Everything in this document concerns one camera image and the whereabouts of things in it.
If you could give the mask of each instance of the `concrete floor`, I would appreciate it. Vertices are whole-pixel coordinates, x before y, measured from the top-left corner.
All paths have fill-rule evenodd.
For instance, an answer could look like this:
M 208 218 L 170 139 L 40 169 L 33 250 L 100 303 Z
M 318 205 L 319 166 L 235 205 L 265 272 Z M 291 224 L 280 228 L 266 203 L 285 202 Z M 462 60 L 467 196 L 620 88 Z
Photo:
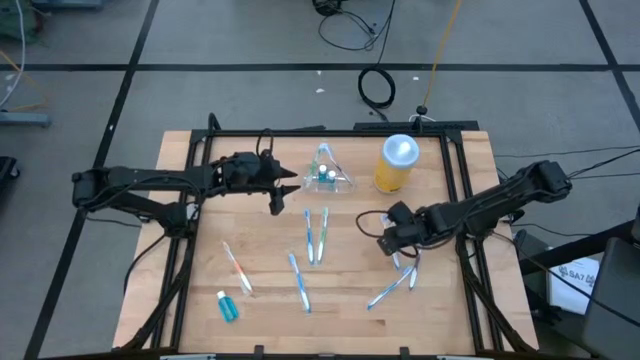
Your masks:
M 127 64 L 149 0 L 111 0 L 100 11 L 56 11 L 31 64 Z M 621 64 L 640 63 L 640 3 L 591 0 Z M 345 7 L 378 26 L 390 2 L 350 0 Z M 400 0 L 383 59 L 429 63 L 453 1 Z M 160 0 L 142 64 L 367 63 L 380 51 L 348 52 L 323 43 L 321 17 L 310 1 Z M 330 19 L 327 36 L 357 45 L 361 33 L 344 19 Z M 15 42 L 0 48 L 19 58 Z M 447 44 L 444 63 L 606 64 L 578 0 L 465 2 Z M 8 73 L 0 73 L 2 79 Z M 123 72 L 34 71 L 51 94 L 44 110 L 48 129 L 0 128 L 0 154 L 18 158 L 23 176 L 0 207 L 0 359 L 16 359 L 33 331 L 75 210 L 71 173 L 93 163 Z M 203 128 L 210 111 L 223 128 L 255 129 L 325 125 L 348 129 L 377 121 L 359 99 L 358 71 L 137 72 L 107 157 L 107 165 L 154 167 L 166 130 Z M 414 113 L 429 74 L 395 71 L 393 121 Z M 640 73 L 625 73 L 640 94 Z M 372 97 L 386 84 L 365 81 Z M 37 101 L 22 85 L 10 106 Z M 496 154 L 524 155 L 640 144 L 640 132 L 611 72 L 438 73 L 430 113 L 438 120 L 477 120 L 489 131 Z M 567 172 L 619 152 L 554 157 Z M 498 158 L 515 172 L 532 159 Z M 628 157 L 593 174 L 633 172 Z M 523 221 L 563 232 L 597 232 L 630 219 L 640 201 L 637 178 L 575 181 L 573 193 L 553 205 L 525 208 Z M 103 212 L 105 218 L 126 217 Z M 552 245 L 569 239 L 530 229 Z M 106 351 L 118 319 L 122 279 L 137 231 L 88 223 L 80 239 L 41 356 Z

